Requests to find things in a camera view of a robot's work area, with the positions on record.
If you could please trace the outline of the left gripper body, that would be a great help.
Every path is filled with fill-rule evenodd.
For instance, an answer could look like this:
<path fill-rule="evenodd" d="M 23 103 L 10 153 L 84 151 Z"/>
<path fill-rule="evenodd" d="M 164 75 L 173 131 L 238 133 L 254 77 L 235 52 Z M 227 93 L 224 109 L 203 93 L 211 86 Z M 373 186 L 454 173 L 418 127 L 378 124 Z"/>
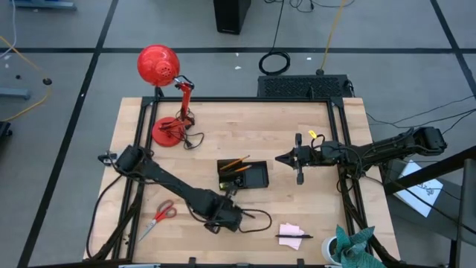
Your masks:
<path fill-rule="evenodd" d="M 213 192 L 211 206 L 209 212 L 205 216 L 204 227 L 208 231 L 213 234 L 218 234 L 221 228 L 228 229 L 227 222 L 233 220 L 232 209 L 239 208 L 231 199 L 231 197 L 235 196 L 236 193 L 236 188 L 229 188 L 225 192 L 225 195 L 219 195 Z"/>

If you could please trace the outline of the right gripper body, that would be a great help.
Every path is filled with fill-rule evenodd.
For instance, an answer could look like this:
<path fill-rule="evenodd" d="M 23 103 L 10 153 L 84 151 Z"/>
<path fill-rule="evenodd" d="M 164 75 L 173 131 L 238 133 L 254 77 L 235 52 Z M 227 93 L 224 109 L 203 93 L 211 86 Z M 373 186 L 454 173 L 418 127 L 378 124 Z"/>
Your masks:
<path fill-rule="evenodd" d="M 294 169 L 297 171 L 297 184 L 304 183 L 303 167 L 317 166 L 319 153 L 310 146 L 302 145 L 302 135 L 295 134 L 295 147 L 293 148 Z"/>

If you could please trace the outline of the black mesh desk organizer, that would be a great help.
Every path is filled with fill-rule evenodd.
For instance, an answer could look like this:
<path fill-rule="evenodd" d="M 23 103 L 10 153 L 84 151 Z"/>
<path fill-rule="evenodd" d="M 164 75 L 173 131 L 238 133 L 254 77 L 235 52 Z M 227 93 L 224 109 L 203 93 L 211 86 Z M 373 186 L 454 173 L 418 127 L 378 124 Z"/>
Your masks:
<path fill-rule="evenodd" d="M 217 164 L 217 173 L 219 176 L 219 183 L 220 182 L 229 182 L 228 187 L 220 188 L 221 191 L 226 191 L 229 188 L 236 188 L 237 190 L 242 189 L 255 189 L 255 188 L 267 188 L 269 184 L 268 179 L 268 168 L 266 161 L 258 161 L 258 162 L 246 162 L 243 160 L 239 164 L 236 164 L 232 167 L 229 167 L 225 170 L 219 170 L 222 166 L 234 161 L 236 159 L 219 159 Z M 233 173 L 233 170 L 238 168 L 245 167 L 246 165 L 252 165 L 251 168 L 244 170 L 240 173 Z M 244 185 L 242 187 L 237 187 L 234 184 L 235 179 L 244 179 Z"/>

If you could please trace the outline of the pink sticky note pad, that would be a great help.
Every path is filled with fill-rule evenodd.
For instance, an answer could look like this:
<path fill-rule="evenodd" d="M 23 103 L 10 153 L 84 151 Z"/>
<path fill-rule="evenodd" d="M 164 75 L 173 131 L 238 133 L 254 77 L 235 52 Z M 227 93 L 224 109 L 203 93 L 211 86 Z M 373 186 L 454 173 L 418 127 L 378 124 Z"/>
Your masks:
<path fill-rule="evenodd" d="M 301 230 L 299 226 L 292 225 L 290 223 L 280 224 L 279 228 L 279 235 L 292 235 L 292 236 L 300 236 L 304 235 L 305 231 Z M 278 243 L 282 246 L 289 246 L 295 250 L 299 250 L 300 244 L 302 242 L 302 238 L 285 238 L 279 237 Z"/>

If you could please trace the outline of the red grey handled scissors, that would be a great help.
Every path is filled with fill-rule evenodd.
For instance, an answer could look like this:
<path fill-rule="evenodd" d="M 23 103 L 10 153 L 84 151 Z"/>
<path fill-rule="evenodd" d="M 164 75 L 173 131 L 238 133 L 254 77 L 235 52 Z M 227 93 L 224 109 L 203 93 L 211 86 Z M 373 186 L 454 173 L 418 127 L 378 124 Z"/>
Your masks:
<path fill-rule="evenodd" d="M 175 217 L 176 214 L 177 210 L 174 207 L 174 202 L 172 200 L 163 201 L 163 203 L 157 207 L 155 216 L 149 222 L 142 235 L 139 237 L 138 242 L 141 242 L 158 222 Z"/>

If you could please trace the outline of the black vented computer case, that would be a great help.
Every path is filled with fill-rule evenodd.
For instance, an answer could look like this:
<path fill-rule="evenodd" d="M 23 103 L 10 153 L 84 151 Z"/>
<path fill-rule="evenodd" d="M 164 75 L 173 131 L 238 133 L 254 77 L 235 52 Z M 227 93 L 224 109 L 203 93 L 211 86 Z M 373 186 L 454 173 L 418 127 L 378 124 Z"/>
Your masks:
<path fill-rule="evenodd" d="M 259 76 L 257 96 L 262 98 L 331 98 L 354 96 L 352 82 L 339 75 Z"/>

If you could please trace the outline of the white plant pot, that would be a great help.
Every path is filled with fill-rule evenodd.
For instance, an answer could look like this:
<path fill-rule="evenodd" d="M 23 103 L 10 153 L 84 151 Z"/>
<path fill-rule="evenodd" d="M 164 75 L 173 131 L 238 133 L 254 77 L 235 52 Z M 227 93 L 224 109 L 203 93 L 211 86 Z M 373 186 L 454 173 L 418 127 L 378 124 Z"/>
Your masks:
<path fill-rule="evenodd" d="M 336 246 L 337 246 L 336 236 L 328 237 L 321 244 L 321 253 L 322 253 L 322 255 L 323 255 L 327 264 L 332 265 L 332 266 L 340 267 L 341 263 L 335 261 L 332 258 L 333 251 L 335 250 Z"/>

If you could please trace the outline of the green leafy plant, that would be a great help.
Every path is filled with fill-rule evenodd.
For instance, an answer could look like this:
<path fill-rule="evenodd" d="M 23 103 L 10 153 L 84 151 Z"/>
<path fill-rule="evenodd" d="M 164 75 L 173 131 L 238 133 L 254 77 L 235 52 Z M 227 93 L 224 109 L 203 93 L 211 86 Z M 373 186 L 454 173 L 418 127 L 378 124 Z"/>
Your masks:
<path fill-rule="evenodd" d="M 368 240 L 373 236 L 374 226 L 362 229 L 354 235 L 347 235 L 336 226 L 336 248 L 330 251 L 331 259 L 343 268 L 387 268 L 381 261 L 366 252 Z"/>

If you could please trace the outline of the black slanted metal beam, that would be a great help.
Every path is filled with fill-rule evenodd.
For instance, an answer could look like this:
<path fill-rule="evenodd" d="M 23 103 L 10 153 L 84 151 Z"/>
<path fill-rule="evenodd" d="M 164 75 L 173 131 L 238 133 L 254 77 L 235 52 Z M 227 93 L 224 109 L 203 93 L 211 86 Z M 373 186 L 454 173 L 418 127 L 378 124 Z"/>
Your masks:
<path fill-rule="evenodd" d="M 476 145 L 446 159 L 433 163 L 384 186 L 385 194 L 391 195 L 406 188 L 422 184 L 439 176 L 462 169 L 467 159 L 476 160 Z"/>

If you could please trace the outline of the white printed paper sheet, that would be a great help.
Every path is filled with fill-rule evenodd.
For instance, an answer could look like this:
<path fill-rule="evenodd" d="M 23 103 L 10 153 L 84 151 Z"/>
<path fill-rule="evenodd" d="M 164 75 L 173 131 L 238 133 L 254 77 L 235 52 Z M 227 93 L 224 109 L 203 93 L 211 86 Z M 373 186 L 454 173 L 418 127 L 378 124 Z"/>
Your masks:
<path fill-rule="evenodd" d="M 431 212 L 431 206 L 436 202 L 442 189 L 443 184 L 439 180 L 431 179 L 406 190 L 398 191 L 394 196 L 423 217 L 427 217 Z"/>

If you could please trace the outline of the black computer tower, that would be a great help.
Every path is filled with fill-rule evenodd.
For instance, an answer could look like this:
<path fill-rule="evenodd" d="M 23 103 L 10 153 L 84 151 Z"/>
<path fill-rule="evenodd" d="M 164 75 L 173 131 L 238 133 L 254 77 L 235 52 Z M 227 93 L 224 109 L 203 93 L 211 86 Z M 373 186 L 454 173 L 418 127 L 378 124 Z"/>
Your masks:
<path fill-rule="evenodd" d="M 217 31 L 239 35 L 250 6 L 251 0 L 213 0 Z"/>

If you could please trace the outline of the red desk lamp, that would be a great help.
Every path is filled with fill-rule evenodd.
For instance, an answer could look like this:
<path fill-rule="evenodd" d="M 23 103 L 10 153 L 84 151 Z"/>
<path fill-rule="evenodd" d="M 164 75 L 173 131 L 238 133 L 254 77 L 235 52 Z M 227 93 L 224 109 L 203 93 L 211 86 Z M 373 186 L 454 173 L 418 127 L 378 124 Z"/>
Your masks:
<path fill-rule="evenodd" d="M 138 56 L 137 69 L 141 78 L 159 89 L 173 84 L 182 91 L 181 108 L 176 117 L 164 117 L 155 122 L 152 139 L 162 147 L 174 147 L 184 142 L 186 149 L 193 147 L 187 137 L 187 130 L 195 124 L 189 115 L 191 93 L 195 86 L 181 74 L 178 56 L 165 45 L 150 45 Z"/>

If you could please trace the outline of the black caster wheel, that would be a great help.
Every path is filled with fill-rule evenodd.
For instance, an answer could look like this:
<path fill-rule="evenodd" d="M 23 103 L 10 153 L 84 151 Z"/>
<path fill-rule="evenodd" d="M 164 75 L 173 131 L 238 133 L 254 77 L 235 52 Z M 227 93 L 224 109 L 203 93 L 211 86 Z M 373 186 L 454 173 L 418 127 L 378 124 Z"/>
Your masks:
<path fill-rule="evenodd" d="M 11 123 L 6 121 L 0 121 L 0 144 L 4 143 L 13 132 L 10 129 Z"/>

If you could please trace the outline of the grey metal stand foot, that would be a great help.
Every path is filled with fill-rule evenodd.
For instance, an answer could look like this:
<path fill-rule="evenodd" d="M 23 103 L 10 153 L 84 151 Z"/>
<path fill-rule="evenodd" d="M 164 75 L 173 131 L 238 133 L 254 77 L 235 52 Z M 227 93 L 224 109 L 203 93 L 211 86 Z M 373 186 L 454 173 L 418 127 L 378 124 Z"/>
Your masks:
<path fill-rule="evenodd" d="M 30 98 L 30 92 L 27 89 L 0 87 L 0 97 L 22 98 L 28 100 Z"/>
<path fill-rule="evenodd" d="M 76 10 L 77 6 L 71 1 L 64 0 L 9 0 L 16 7 L 45 8 L 58 10 Z"/>

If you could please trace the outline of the dark grey metal post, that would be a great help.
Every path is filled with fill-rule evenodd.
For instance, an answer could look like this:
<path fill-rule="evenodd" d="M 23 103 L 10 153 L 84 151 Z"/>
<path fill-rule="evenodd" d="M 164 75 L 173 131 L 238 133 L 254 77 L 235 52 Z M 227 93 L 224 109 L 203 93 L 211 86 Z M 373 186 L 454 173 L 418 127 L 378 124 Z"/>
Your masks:
<path fill-rule="evenodd" d="M 462 243 L 476 247 L 476 160 L 467 159 L 460 189 L 457 236 L 451 242 L 448 268 L 461 267 Z"/>

